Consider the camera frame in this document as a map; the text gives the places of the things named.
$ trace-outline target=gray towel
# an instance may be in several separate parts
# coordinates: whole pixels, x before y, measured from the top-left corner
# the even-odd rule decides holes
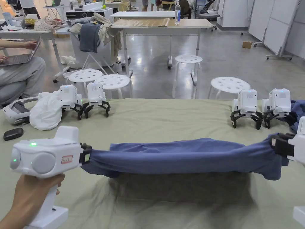
[[[87,23],[82,25],[80,34],[79,49],[82,52],[95,52],[99,46],[99,28],[100,24]]]

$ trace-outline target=blue fabric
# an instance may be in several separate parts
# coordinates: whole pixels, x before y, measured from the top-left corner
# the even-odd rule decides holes
[[[91,174],[117,177],[120,173],[171,174],[255,172],[268,180],[281,177],[288,159],[275,154],[268,139],[245,146],[201,138],[169,143],[111,144],[110,151],[93,150],[82,168]]]
[[[296,133],[300,118],[305,116],[305,100],[291,100],[291,112],[295,112],[297,115],[297,122],[290,126],[290,128]]]

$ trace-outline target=sticker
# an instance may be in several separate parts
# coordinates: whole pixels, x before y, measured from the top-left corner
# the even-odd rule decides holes
[[[90,160],[90,154],[85,155],[85,162]]]
[[[72,162],[73,155],[63,156],[61,159],[62,164],[67,164]]]

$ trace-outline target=laptop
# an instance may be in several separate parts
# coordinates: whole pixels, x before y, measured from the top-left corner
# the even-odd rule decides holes
[[[15,56],[8,56],[8,60],[3,63],[0,63],[0,67],[15,65],[15,64],[29,63],[31,61],[32,57],[34,56],[34,54],[36,53],[36,51],[40,45],[40,42],[41,42],[41,37],[39,37],[38,43],[37,43],[35,49],[31,51],[31,53],[20,54],[20,55],[15,55]]]

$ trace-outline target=knee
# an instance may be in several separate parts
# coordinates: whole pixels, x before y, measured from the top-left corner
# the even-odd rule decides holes
[[[45,69],[45,61],[41,57],[35,56],[31,62],[32,62],[32,65],[36,66],[38,69],[41,69],[41,68]]]

